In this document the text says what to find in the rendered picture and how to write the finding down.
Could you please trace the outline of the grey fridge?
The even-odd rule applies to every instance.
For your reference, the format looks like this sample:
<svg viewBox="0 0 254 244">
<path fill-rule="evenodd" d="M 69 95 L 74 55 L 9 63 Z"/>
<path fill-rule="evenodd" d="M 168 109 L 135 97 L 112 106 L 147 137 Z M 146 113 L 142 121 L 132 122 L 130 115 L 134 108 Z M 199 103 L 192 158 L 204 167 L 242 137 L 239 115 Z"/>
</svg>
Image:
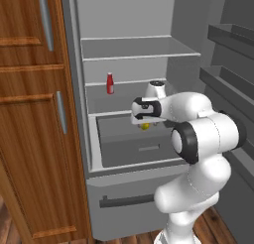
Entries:
<svg viewBox="0 0 254 244">
<path fill-rule="evenodd" d="M 205 63 L 208 0 L 63 0 L 63 17 L 71 68 L 79 141 L 85 180 L 156 168 L 127 168 L 92 173 L 88 115 L 129 111 L 132 101 L 145 95 L 149 82 L 85 87 L 88 82 L 142 80 L 164 77 L 167 94 L 202 92 L 199 69 Z M 200 53 L 199 57 L 83 61 L 83 38 L 172 36 Z"/>
</svg>

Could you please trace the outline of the grey freezer drawer front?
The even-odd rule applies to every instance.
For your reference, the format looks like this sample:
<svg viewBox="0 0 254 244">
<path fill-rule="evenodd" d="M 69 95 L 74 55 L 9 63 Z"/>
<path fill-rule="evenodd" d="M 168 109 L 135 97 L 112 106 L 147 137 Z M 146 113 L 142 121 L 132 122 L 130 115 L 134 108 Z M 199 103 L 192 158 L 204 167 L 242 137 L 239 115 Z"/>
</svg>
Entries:
<svg viewBox="0 0 254 244">
<path fill-rule="evenodd" d="M 94 239 L 108 241 L 163 228 L 168 215 L 155 202 L 100 208 L 99 200 L 152 194 L 158 186 L 184 173 L 187 165 L 89 179 L 86 182 L 91 231 Z"/>
</svg>

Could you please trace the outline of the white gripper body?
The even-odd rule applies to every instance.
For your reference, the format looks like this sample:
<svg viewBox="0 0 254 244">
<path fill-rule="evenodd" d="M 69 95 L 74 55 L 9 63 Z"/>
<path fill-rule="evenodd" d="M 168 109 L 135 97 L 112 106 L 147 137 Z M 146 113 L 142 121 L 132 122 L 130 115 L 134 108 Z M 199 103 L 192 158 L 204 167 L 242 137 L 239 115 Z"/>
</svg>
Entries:
<svg viewBox="0 0 254 244">
<path fill-rule="evenodd" d="M 131 113 L 130 120 L 133 125 L 141 125 L 144 123 L 160 123 L 160 122 L 167 121 L 167 119 L 164 119 L 164 118 L 150 117 L 150 116 L 145 116 L 142 119 L 137 119 L 132 113 Z"/>
</svg>

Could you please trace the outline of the glass fridge shelf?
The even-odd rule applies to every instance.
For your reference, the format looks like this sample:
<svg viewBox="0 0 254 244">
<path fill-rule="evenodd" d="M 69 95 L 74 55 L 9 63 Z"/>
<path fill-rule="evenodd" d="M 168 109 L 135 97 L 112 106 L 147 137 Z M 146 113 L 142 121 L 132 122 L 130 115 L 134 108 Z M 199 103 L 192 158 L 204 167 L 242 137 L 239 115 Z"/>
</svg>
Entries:
<svg viewBox="0 0 254 244">
<path fill-rule="evenodd" d="M 159 80 L 159 81 L 166 81 L 167 79 L 164 77 L 160 78 L 149 78 L 149 79 L 142 79 L 142 80 L 128 80 L 128 81 L 113 81 L 114 84 L 129 84 L 129 83 L 147 83 L 151 80 Z M 88 82 L 84 86 L 85 87 L 92 87 L 92 86 L 106 86 L 107 81 L 104 82 Z"/>
<path fill-rule="evenodd" d="M 83 61 L 116 61 L 153 58 L 199 57 L 200 53 L 172 36 L 83 38 Z"/>
</svg>

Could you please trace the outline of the wooden cupboard door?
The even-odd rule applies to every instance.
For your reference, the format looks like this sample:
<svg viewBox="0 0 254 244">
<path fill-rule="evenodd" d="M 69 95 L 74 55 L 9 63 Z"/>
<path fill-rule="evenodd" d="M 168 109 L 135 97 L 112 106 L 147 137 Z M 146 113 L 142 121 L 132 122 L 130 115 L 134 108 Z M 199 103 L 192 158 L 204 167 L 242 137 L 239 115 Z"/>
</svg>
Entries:
<svg viewBox="0 0 254 244">
<path fill-rule="evenodd" d="M 63 63 L 61 0 L 48 0 L 54 50 L 48 49 L 39 0 L 0 0 L 0 66 Z"/>
<path fill-rule="evenodd" d="M 63 95 L 67 134 L 57 91 Z M 89 236 L 63 66 L 23 66 L 0 73 L 0 160 L 34 243 Z"/>
</svg>

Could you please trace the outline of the dark fridge door shelf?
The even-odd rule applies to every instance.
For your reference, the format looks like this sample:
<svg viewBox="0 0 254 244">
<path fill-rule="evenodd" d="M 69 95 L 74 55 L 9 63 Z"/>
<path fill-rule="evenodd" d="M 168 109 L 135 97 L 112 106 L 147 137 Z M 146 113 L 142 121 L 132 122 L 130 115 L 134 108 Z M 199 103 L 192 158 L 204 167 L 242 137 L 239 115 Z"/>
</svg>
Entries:
<svg viewBox="0 0 254 244">
<path fill-rule="evenodd" d="M 254 121 L 254 84 L 221 65 L 202 67 L 199 78 Z"/>
<path fill-rule="evenodd" d="M 235 24 L 209 25 L 207 37 L 254 61 L 254 30 Z"/>
</svg>

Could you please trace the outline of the grey fridge door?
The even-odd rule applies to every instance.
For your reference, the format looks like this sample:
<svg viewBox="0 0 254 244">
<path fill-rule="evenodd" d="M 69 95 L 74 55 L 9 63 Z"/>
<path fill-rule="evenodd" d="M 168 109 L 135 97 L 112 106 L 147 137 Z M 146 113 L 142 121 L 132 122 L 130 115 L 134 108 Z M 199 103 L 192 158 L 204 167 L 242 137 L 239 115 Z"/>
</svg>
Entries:
<svg viewBox="0 0 254 244">
<path fill-rule="evenodd" d="M 205 92 L 247 129 L 244 145 L 225 154 L 232 176 L 216 209 L 237 244 L 254 244 L 254 0 L 208 0 L 205 7 Z"/>
</svg>

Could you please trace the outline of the red bottle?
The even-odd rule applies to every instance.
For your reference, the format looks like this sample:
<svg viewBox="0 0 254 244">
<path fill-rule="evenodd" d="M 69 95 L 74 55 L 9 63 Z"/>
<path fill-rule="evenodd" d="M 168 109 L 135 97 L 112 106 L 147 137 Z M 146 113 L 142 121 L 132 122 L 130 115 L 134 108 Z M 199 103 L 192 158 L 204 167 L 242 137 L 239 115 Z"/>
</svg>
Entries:
<svg viewBox="0 0 254 244">
<path fill-rule="evenodd" d="M 108 94 L 113 94 L 114 93 L 114 81 L 113 81 L 113 74 L 112 72 L 107 73 L 107 93 Z"/>
</svg>

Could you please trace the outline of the grey fridge drawer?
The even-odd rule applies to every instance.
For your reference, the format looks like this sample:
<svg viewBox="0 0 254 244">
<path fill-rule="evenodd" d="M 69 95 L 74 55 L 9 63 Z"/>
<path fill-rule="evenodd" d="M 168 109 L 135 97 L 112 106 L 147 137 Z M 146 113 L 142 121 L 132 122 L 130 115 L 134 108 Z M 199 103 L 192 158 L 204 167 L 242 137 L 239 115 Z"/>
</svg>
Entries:
<svg viewBox="0 0 254 244">
<path fill-rule="evenodd" d="M 129 111 L 88 115 L 92 173 L 186 164 L 171 144 L 171 125 L 161 122 L 142 130 L 131 123 L 130 117 Z M 138 151 L 158 144 L 159 150 Z"/>
</svg>

